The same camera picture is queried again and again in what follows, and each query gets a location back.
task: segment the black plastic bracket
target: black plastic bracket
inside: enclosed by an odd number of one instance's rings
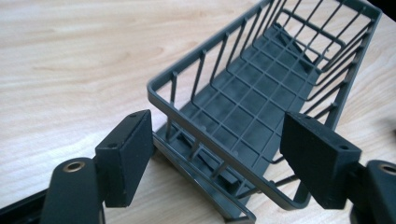
[[[47,190],[0,210],[0,223],[105,223],[107,207],[131,204],[153,154],[151,114],[127,116],[96,147],[93,159],[58,165]]]
[[[288,112],[280,152],[325,209],[353,202],[351,223],[396,223],[396,165],[359,164],[361,150],[316,119]]]

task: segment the gray plastic basket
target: gray plastic basket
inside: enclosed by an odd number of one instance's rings
[[[261,1],[150,81],[168,117],[155,147],[226,221],[254,222],[245,204],[257,192],[304,208],[303,184],[292,199],[278,188],[288,180],[263,177],[283,160],[284,113],[335,129],[380,15],[358,0]]]

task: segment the wooden table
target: wooden table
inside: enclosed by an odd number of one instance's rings
[[[146,84],[256,1],[1,1],[0,207],[48,187],[62,161],[93,157],[126,115],[151,109]],[[396,162],[396,23],[383,15],[337,127],[368,160]],[[265,195],[257,223],[348,223],[315,201],[287,212]],[[132,206],[107,223],[221,223],[165,160],[150,161]]]

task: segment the basket grid bottom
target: basket grid bottom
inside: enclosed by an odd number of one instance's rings
[[[263,175],[278,150],[284,112],[300,111],[318,79],[313,67],[292,38],[275,25],[180,112],[197,127],[205,127],[208,135],[255,174]],[[176,124],[173,128],[170,145],[189,157],[194,137]],[[158,131],[163,136],[164,132],[164,127]],[[211,176],[221,160],[207,148],[202,149],[194,165],[206,166],[200,169]],[[230,168],[219,177],[233,194],[253,188]]]

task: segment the light wooden tabletop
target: light wooden tabletop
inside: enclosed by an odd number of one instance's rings
[[[0,207],[47,188],[62,161],[93,157],[130,113],[151,109],[161,127],[149,80],[256,2],[0,1]],[[383,15],[336,129],[363,150],[362,164],[396,163],[395,35]],[[248,208],[257,223],[348,223],[350,203],[288,212],[259,194]],[[165,160],[149,162],[132,206],[106,209],[106,220],[223,221]]]

